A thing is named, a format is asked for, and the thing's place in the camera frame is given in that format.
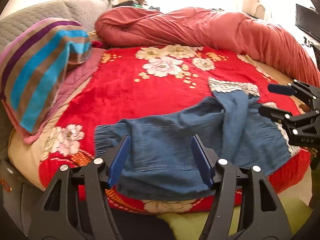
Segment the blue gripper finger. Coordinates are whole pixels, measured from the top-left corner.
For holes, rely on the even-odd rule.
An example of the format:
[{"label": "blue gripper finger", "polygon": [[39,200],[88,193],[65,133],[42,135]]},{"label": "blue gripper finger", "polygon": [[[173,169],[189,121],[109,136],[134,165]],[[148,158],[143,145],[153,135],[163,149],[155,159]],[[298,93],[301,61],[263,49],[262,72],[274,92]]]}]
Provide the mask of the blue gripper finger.
[{"label": "blue gripper finger", "polygon": [[294,96],[296,94],[296,91],[294,88],[290,86],[283,86],[278,84],[269,84],[268,90],[271,93],[276,93],[280,95],[286,95],[286,96]]},{"label": "blue gripper finger", "polygon": [[200,172],[202,181],[204,184],[208,186],[209,189],[211,189],[214,184],[212,179],[215,175],[214,168],[210,165],[204,153],[204,150],[202,149],[202,146],[200,145],[195,135],[191,137],[190,144],[191,144],[191,151],[196,161],[196,165]]},{"label": "blue gripper finger", "polygon": [[124,163],[131,151],[131,139],[126,136],[122,145],[120,146],[112,164],[109,167],[109,179],[107,181],[110,188],[112,188],[117,182],[124,167]]}]

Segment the red floral blanket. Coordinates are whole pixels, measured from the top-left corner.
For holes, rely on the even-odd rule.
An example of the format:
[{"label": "red floral blanket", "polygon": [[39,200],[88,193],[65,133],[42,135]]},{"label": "red floral blanket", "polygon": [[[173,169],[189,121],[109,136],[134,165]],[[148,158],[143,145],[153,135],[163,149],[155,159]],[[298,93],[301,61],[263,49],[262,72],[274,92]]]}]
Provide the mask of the red floral blanket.
[{"label": "red floral blanket", "polygon": [[[62,165],[83,166],[94,156],[94,128],[116,123],[123,118],[170,114],[197,104],[211,95],[208,77],[222,81],[249,82],[259,88],[260,102],[300,114],[290,97],[268,92],[276,83],[260,67],[244,56],[209,47],[166,47],[111,49],[105,51],[101,64],[87,87],[75,96],[52,130],[43,150],[39,175],[46,187]],[[276,192],[298,183],[309,165],[309,153],[290,147],[292,158],[269,176]],[[129,212],[200,212],[208,211],[213,197],[190,201],[134,200],[106,190],[111,207]],[[80,188],[84,198],[84,189]],[[236,192],[236,203],[241,192]]]}]

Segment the striped towel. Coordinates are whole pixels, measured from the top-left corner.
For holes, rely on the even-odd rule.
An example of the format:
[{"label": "striped towel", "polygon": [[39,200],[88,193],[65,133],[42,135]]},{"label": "striped towel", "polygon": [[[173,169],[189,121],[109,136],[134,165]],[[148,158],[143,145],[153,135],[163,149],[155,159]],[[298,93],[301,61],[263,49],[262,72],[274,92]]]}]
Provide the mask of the striped towel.
[{"label": "striped towel", "polygon": [[0,53],[0,98],[14,126],[35,134],[67,70],[84,63],[91,43],[73,20],[42,20]]}]

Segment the blue cloth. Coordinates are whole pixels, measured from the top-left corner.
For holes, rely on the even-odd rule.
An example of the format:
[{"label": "blue cloth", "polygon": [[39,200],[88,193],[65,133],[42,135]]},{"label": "blue cloth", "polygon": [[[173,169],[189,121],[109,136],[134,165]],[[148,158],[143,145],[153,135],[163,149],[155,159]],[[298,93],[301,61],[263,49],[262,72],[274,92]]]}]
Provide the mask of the blue cloth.
[{"label": "blue cloth", "polygon": [[214,96],[173,114],[122,119],[96,127],[97,155],[116,146],[124,134],[132,138],[132,150],[117,187],[121,194],[169,201],[212,195],[190,150],[194,134],[219,157],[239,167],[259,165],[267,175],[290,159],[280,130],[259,115],[259,97],[241,90],[215,91]]}]

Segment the white flower print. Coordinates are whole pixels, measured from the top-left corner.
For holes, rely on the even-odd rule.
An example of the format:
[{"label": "white flower print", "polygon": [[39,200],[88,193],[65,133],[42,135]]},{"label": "white flower print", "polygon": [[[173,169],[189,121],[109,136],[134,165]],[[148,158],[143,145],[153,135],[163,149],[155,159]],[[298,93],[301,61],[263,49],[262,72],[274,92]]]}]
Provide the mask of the white flower print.
[{"label": "white flower print", "polygon": [[142,200],[144,210],[150,213],[184,213],[192,208],[195,201],[195,199],[185,201]]},{"label": "white flower print", "polygon": [[270,79],[269,79],[269,78],[272,78],[272,77],[270,77],[269,74],[268,74],[267,72],[265,72],[260,66],[254,64],[254,62],[251,62],[250,60],[248,60],[246,56],[237,54],[237,57],[238,57],[238,59],[242,60],[243,62],[249,63],[249,64],[251,64],[252,66],[254,66],[254,67],[256,68],[256,70],[257,70],[258,72],[260,72],[261,74],[263,74],[263,76],[270,82]]},{"label": "white flower print", "polygon": [[193,65],[200,68],[203,71],[215,69],[214,63],[209,58],[194,58],[192,60]]},{"label": "white flower print", "polygon": [[168,45],[164,47],[163,50],[167,55],[175,57],[177,59],[191,58],[196,55],[196,51],[189,46]]},{"label": "white flower print", "polygon": [[149,47],[149,48],[141,48],[137,51],[135,57],[138,59],[146,59],[150,60],[157,57],[166,56],[167,54],[163,49]]},{"label": "white flower print", "polygon": [[61,127],[54,127],[50,136],[47,138],[44,148],[42,150],[40,161],[44,161],[49,157],[49,153],[52,152],[53,143],[57,139],[58,134],[61,132]]},{"label": "white flower print", "polygon": [[203,51],[203,47],[191,47],[191,49]]},{"label": "white flower print", "polygon": [[238,59],[242,60],[243,62],[253,65],[249,60],[247,60],[247,58],[245,56],[237,54],[237,57],[238,57]]},{"label": "white flower print", "polygon": [[82,125],[70,124],[66,128],[60,129],[51,152],[59,151],[63,156],[76,154],[80,148],[79,140],[84,138],[84,132],[81,131]]},{"label": "white flower print", "polygon": [[156,77],[166,77],[168,74],[179,74],[182,70],[177,65],[180,65],[182,62],[182,60],[164,56],[149,60],[149,63],[144,64],[142,68],[146,69],[147,73],[150,75],[155,75]]}]

